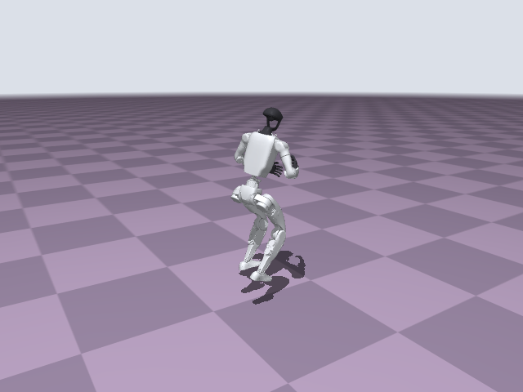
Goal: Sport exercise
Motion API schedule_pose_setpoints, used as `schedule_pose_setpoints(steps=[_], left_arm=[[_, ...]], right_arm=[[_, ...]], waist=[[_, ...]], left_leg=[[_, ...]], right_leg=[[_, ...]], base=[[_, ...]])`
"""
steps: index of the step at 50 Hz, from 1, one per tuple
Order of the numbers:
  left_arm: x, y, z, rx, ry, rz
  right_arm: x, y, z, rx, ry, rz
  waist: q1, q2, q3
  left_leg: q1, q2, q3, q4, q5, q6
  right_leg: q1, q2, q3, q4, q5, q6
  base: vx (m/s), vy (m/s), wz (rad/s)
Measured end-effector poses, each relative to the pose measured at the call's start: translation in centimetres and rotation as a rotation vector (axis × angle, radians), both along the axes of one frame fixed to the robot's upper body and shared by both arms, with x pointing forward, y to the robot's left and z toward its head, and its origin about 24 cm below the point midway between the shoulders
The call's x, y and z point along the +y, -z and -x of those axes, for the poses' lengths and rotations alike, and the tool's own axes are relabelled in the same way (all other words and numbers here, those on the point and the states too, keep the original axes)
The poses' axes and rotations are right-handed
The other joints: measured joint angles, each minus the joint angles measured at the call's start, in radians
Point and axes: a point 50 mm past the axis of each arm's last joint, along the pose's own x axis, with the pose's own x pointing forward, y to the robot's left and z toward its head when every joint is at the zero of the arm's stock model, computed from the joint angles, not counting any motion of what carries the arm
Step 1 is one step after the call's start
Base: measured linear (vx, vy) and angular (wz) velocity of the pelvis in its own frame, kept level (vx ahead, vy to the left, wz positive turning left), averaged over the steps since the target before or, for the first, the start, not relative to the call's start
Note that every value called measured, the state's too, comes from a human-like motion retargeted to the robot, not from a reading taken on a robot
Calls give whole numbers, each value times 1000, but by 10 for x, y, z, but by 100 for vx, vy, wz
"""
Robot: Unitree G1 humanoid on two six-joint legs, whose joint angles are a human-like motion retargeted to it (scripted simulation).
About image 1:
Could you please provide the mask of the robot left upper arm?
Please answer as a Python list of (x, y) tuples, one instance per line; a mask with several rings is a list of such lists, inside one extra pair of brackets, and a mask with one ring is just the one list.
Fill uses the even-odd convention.
[(235, 161), (237, 163), (243, 163), (244, 162), (244, 152), (246, 151), (247, 144), (248, 144), (248, 139), (249, 139), (251, 134), (252, 134), (252, 132), (245, 133), (245, 134), (242, 135), (242, 140), (240, 141), (239, 147), (238, 147), (238, 149), (235, 152)]

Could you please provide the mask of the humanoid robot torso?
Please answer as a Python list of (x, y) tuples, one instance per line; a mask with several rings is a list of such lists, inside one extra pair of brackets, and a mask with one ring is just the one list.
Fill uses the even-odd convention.
[[(260, 129), (258, 130), (260, 131)], [(246, 185), (241, 185), (239, 191), (239, 201), (248, 205), (256, 206), (254, 198), (257, 194), (262, 195), (259, 189), (257, 176), (266, 178), (271, 171), (278, 152), (275, 150), (275, 139), (279, 140), (277, 134), (272, 136), (264, 135), (254, 131), (249, 139), (244, 155), (244, 172), (252, 175), (247, 180)]]

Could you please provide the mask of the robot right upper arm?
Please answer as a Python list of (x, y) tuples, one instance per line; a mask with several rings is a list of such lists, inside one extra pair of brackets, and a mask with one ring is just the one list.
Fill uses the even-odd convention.
[(285, 177), (287, 179), (295, 177), (288, 144), (284, 141), (275, 139), (275, 150), (279, 152), (279, 156), (281, 157), (282, 163), (285, 167)]

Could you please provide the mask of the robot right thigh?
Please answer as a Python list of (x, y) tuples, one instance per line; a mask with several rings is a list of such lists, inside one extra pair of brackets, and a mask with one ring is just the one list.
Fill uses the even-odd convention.
[(274, 224), (275, 228), (271, 231), (271, 237), (275, 240), (278, 232), (285, 229), (284, 215), (279, 204), (269, 194), (257, 194), (254, 198), (257, 208), (265, 212), (270, 221)]

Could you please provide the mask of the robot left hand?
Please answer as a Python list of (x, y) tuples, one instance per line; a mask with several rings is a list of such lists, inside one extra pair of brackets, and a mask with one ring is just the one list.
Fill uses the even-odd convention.
[[(274, 164), (278, 164), (278, 162), (274, 162)], [(271, 169), (271, 171), (270, 171), (269, 173), (274, 174), (274, 175), (277, 175), (277, 176), (279, 177), (279, 174), (281, 175), (282, 170), (279, 169), (279, 168), (277, 168), (277, 167), (282, 168), (281, 166), (273, 165), (273, 167), (272, 167), (272, 169)], [(276, 170), (278, 170), (278, 171), (276, 171)], [(275, 173), (275, 172), (277, 172), (277, 173), (279, 173), (279, 174), (277, 174), (277, 173)]]

